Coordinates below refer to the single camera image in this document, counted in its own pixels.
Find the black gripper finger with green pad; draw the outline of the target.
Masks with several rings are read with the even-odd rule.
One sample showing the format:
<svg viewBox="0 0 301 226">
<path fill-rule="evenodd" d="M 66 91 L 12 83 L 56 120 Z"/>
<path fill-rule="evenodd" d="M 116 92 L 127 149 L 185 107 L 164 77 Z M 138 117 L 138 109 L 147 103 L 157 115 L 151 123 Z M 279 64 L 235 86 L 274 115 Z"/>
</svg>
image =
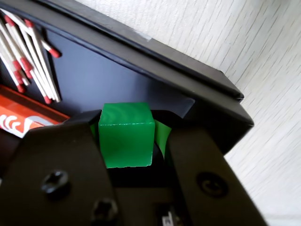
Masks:
<svg viewBox="0 0 301 226">
<path fill-rule="evenodd" d="M 184 226 L 266 224 L 203 126 L 166 110 L 152 114 L 171 128 L 165 159 L 174 182 L 175 214 Z"/>
<path fill-rule="evenodd" d="M 120 212 L 91 126 L 100 111 L 30 130 L 0 187 L 3 226 L 118 226 Z"/>
</svg>

